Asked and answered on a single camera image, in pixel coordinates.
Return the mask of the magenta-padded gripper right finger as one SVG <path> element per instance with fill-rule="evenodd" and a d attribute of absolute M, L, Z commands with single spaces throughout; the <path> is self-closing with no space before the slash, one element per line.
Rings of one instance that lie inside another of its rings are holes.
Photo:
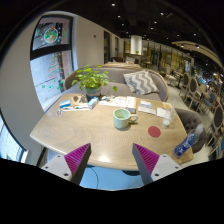
<path fill-rule="evenodd" d="M 136 143 L 133 144 L 132 154 L 145 185 L 181 170 L 181 166 L 167 154 L 158 155 Z"/>

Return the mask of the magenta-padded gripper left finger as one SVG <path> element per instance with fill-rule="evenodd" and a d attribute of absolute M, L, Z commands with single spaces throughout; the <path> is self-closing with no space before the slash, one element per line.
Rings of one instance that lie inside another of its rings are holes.
<path fill-rule="evenodd" d="M 85 144 L 66 155 L 57 155 L 42 169 L 79 185 L 91 155 L 91 144 Z"/>

